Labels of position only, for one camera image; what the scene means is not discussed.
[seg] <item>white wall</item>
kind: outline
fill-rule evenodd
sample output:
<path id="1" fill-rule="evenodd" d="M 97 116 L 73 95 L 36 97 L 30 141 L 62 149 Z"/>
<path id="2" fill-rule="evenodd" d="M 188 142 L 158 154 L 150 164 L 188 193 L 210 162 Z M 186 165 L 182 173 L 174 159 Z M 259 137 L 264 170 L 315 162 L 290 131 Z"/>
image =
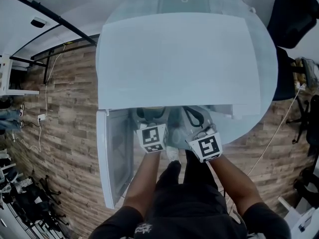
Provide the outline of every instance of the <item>white wall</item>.
<path id="1" fill-rule="evenodd" d="M 52 19 L 17 0 L 0 0 L 0 8 L 4 8 L 0 9 L 0 18 L 5 19 L 0 23 L 0 54 L 12 55 L 30 40 L 57 25 Z M 32 26 L 30 22 L 34 17 L 45 20 L 46 25 L 43 28 Z"/>
<path id="2" fill-rule="evenodd" d="M 41 2 L 57 14 L 60 14 L 77 28 L 86 34 L 96 34 L 101 31 L 103 23 L 112 11 L 124 0 L 36 0 Z M 268 25 L 275 0 L 244 0 L 253 6 L 257 15 L 265 25 Z M 69 31 L 64 31 L 61 35 L 51 36 L 51 46 L 58 42 L 75 39 L 76 35 L 70 35 Z M 301 40 L 298 46 L 289 51 L 292 57 L 305 56 L 312 58 L 319 63 L 319 25 L 309 31 Z"/>

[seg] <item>black chair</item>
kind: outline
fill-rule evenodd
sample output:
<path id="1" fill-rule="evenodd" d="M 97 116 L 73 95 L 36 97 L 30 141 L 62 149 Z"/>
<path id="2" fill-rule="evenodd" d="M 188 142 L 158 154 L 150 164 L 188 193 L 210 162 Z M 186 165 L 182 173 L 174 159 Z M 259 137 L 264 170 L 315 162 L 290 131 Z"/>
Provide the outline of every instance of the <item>black chair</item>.
<path id="1" fill-rule="evenodd" d="M 308 155 L 319 153 L 319 96 L 314 95 L 310 101 L 305 101 L 306 109 L 302 113 L 302 117 L 296 120 L 288 120 L 286 124 L 301 122 L 297 140 L 293 140 L 293 144 L 300 140 L 303 131 L 307 130 L 307 142 L 310 144 Z"/>
<path id="2" fill-rule="evenodd" d="M 291 66 L 295 60 L 290 58 L 284 49 L 276 47 L 276 50 L 278 79 L 273 101 L 283 101 L 294 98 L 296 95 L 293 67 Z"/>
<path id="3" fill-rule="evenodd" d="M 59 191 L 59 192 L 51 191 L 51 190 L 49 189 L 49 185 L 48 185 L 48 178 L 49 178 L 49 176 L 46 175 L 46 176 L 45 176 L 45 179 L 43 180 L 43 178 L 41 178 L 41 179 L 39 180 L 39 182 L 40 182 L 40 184 L 42 185 L 42 187 L 43 187 L 43 189 L 44 189 L 46 195 L 47 195 L 51 200 L 53 200 L 57 205 L 60 205 L 61 202 L 60 202 L 60 201 L 56 201 L 56 200 L 54 199 L 53 195 L 56 195 L 56 196 L 61 195 L 61 191 Z"/>
<path id="4" fill-rule="evenodd" d="M 42 226 L 46 225 L 49 230 L 62 232 L 58 222 L 66 226 L 69 225 L 61 220 L 61 217 L 66 217 L 65 215 L 58 215 L 55 212 L 53 204 L 50 203 L 50 199 L 44 190 L 34 183 L 23 189 L 25 193 L 18 194 L 15 187 L 13 187 L 10 194 L 15 198 L 14 209 L 27 226 L 34 226 L 36 221 L 42 220 Z M 35 200 L 37 198 L 40 198 L 41 202 L 36 203 Z"/>
<path id="5" fill-rule="evenodd" d="M 268 32 L 275 45 L 292 49 L 319 18 L 317 0 L 275 0 Z"/>
<path id="6" fill-rule="evenodd" d="M 293 73 L 305 73 L 304 68 L 294 67 L 291 64 L 294 62 L 294 59 L 290 58 L 287 52 L 279 47 L 277 49 L 277 59 L 278 59 L 278 79 L 277 79 L 277 88 L 275 91 L 274 101 L 283 101 L 292 99 L 296 95 L 295 83 Z M 319 136 L 317 130 L 319 128 L 319 96 L 314 96 L 312 98 L 311 111 L 309 113 L 310 103 L 305 101 L 304 104 L 306 108 L 303 108 L 303 104 L 300 101 L 299 97 L 296 97 L 298 102 L 298 107 L 301 113 L 299 119 L 293 121 L 286 121 L 287 124 L 301 122 L 299 133 L 297 139 L 293 140 L 293 144 L 298 143 L 300 137 L 304 130 L 307 132 L 307 141 L 310 144 L 310 153 L 315 153 L 316 148 L 319 146 Z"/>

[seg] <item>black pants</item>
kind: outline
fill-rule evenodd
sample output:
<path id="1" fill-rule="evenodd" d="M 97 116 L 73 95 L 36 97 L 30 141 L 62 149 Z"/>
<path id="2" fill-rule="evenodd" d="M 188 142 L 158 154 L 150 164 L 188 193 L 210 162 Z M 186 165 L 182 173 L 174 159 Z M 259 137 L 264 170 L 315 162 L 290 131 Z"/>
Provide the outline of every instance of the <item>black pants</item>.
<path id="1" fill-rule="evenodd" d="M 187 165 L 183 183 L 208 184 L 218 189 L 208 165 L 206 163 L 200 163 L 192 151 L 186 150 L 185 152 Z M 180 169 L 181 164 L 179 161 L 171 162 L 167 169 L 159 177 L 159 181 L 156 184 L 156 190 L 178 184 Z"/>

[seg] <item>table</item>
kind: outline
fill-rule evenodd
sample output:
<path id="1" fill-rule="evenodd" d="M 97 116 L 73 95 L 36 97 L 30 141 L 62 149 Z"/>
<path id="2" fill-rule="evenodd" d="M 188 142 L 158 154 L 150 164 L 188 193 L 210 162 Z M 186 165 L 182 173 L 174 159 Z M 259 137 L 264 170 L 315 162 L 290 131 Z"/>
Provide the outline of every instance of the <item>table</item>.
<path id="1" fill-rule="evenodd" d="M 255 10 L 243 0 L 128 0 L 108 18 L 107 23 L 122 19 L 171 12 L 206 12 L 242 17 L 246 20 L 255 50 L 260 81 L 261 112 L 259 115 L 232 119 L 222 113 L 209 111 L 221 136 L 222 144 L 230 143 L 249 132 L 264 116 L 273 99 L 278 75 L 276 49 L 266 27 Z M 169 145 L 189 148 L 178 129 L 169 131 Z"/>

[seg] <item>wall outlet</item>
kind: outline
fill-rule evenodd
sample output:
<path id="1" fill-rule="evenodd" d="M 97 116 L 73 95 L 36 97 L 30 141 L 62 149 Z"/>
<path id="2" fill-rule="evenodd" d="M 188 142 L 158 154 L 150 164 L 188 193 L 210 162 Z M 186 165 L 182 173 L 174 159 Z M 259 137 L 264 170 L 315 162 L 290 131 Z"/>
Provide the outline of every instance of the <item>wall outlet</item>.
<path id="1" fill-rule="evenodd" d="M 39 120 L 39 121 L 45 120 L 45 114 L 39 115 L 39 116 L 38 116 L 38 120 Z"/>

